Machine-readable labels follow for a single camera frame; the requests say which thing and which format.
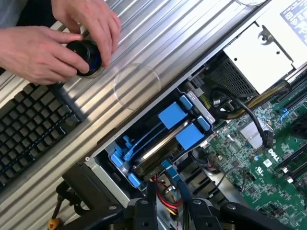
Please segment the person's right hand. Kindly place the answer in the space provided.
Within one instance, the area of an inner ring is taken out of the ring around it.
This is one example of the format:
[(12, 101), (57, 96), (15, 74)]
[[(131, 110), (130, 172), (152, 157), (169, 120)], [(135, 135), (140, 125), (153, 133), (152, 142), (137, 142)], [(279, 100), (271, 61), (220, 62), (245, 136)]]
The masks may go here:
[(87, 73), (89, 65), (65, 44), (81, 40), (79, 34), (43, 26), (21, 26), (0, 30), (0, 66), (40, 85), (66, 81)]

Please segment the person's left hand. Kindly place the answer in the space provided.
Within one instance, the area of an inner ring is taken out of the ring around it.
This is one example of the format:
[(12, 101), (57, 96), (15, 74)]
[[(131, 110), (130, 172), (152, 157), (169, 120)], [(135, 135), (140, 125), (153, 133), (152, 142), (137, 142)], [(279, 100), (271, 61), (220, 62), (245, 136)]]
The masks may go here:
[(104, 0), (53, 0), (52, 13), (70, 32), (80, 33), (84, 26), (95, 41), (102, 66), (108, 68), (119, 43), (121, 22)]

